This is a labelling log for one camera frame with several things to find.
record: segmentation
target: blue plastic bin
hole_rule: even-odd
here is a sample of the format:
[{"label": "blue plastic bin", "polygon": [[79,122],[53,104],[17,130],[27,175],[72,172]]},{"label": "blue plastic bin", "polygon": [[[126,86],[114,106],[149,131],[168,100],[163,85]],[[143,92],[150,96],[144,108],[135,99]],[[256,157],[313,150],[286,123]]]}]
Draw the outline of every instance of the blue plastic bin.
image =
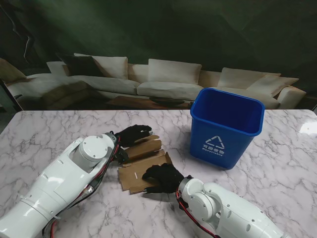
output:
[{"label": "blue plastic bin", "polygon": [[192,156],[231,169],[262,131],[264,105],[255,99],[205,88],[190,113]]}]

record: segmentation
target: white marble surface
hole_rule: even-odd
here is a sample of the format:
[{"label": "white marble surface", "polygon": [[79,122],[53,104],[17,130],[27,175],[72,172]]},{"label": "white marble surface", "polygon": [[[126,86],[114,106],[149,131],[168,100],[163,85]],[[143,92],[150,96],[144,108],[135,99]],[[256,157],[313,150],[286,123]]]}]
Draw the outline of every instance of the white marble surface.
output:
[{"label": "white marble surface", "polygon": [[[266,111],[262,133],[229,171],[190,156],[189,111],[20,112],[0,135],[0,216],[77,137],[134,124],[153,128],[184,175],[236,192],[293,238],[317,238],[317,117],[300,110]],[[112,166],[98,191],[67,211],[55,237],[197,237],[173,201],[173,195],[122,192],[117,167]]]}]

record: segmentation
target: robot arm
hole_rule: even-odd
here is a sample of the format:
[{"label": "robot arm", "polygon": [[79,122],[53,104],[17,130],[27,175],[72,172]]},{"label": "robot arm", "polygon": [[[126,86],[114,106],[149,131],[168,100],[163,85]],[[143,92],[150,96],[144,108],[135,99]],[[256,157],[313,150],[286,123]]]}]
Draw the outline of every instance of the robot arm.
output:
[{"label": "robot arm", "polygon": [[106,167],[116,144],[111,133],[78,138],[36,179],[0,220],[1,238],[34,238],[57,214],[91,192],[88,184]]},{"label": "robot arm", "polygon": [[185,178],[176,196],[188,203],[198,222],[208,223],[220,238],[290,238],[258,207],[216,183]]}]

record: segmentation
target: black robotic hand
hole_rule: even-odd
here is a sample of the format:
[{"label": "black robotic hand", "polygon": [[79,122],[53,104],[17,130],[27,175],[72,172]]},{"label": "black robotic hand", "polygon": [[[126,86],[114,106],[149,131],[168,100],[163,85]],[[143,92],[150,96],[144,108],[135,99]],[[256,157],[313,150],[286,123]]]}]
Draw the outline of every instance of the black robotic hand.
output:
[{"label": "black robotic hand", "polygon": [[116,133],[115,136],[120,136],[120,146],[130,147],[136,140],[149,136],[151,130],[148,125],[133,125]]},{"label": "black robotic hand", "polygon": [[153,178],[159,182],[158,186],[147,187],[146,193],[174,193],[184,176],[174,167],[173,164],[153,165],[148,168],[142,179]]}]

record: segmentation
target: sofa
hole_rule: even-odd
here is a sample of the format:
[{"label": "sofa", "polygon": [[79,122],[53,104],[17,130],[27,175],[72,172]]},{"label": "sofa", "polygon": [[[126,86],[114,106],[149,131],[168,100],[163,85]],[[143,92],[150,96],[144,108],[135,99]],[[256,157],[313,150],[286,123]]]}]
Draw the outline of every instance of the sofa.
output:
[{"label": "sofa", "polygon": [[105,77],[70,76],[64,62],[52,61],[47,62],[51,73],[27,76],[8,84],[8,89],[13,96],[41,98],[48,110],[62,110],[88,97],[164,97],[190,102],[207,87],[257,99],[266,109],[293,109],[306,94],[291,86],[298,78],[280,73],[230,68],[213,72],[193,63],[149,59],[149,64],[129,64],[127,57],[92,57],[107,71]]}]

